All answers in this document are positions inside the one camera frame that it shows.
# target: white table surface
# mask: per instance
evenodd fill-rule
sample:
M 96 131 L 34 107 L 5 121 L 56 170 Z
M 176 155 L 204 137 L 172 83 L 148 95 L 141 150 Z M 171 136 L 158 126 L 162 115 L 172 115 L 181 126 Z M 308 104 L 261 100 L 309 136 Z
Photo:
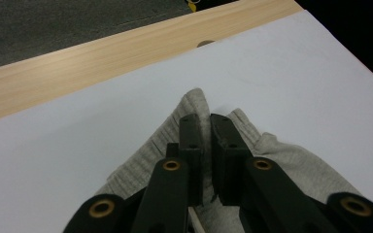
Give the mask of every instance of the white table surface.
M 189 90 L 373 201 L 373 74 L 308 12 L 0 118 L 0 232 L 60 232 Z

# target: floor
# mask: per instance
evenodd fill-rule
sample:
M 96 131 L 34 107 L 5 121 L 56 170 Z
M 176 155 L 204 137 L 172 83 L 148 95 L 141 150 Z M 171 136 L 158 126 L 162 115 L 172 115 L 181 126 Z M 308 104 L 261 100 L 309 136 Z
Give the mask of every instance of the floor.
M 184 0 L 0 0 L 0 66 L 189 13 Z

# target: crumpled cloth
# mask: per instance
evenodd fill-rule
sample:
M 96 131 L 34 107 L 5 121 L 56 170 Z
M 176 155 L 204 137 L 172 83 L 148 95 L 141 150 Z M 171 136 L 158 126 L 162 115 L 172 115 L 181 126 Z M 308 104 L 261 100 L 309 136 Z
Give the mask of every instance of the crumpled cloth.
M 155 163 L 165 157 L 166 145 L 179 142 L 179 120 L 197 114 L 201 127 L 204 154 L 203 206 L 189 208 L 195 232 L 244 232 L 238 207 L 224 207 L 220 200 L 212 201 L 210 111 L 203 91 L 189 91 L 171 116 L 151 135 L 125 163 L 114 171 L 96 194 L 112 193 L 123 199 L 147 186 Z M 240 109 L 229 117 L 240 132 L 253 156 L 265 156 L 277 162 L 298 187 L 308 196 L 323 203 L 334 192 L 358 191 L 328 164 L 300 146 L 280 143 L 270 133 L 260 134 Z

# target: light wood plank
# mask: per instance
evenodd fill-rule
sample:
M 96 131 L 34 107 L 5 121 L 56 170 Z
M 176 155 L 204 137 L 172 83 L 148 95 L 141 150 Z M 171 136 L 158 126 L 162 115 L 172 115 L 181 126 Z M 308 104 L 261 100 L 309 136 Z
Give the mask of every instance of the light wood plank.
M 0 117 L 301 11 L 241 0 L 0 67 Z

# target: yellow object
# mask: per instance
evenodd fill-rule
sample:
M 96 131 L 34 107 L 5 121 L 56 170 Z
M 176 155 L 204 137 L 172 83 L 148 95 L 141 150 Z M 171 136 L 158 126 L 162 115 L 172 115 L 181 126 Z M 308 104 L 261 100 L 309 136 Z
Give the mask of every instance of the yellow object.
M 195 6 L 195 4 L 188 2 L 187 5 L 190 7 L 190 9 L 191 9 L 193 12 L 196 12 L 196 6 Z

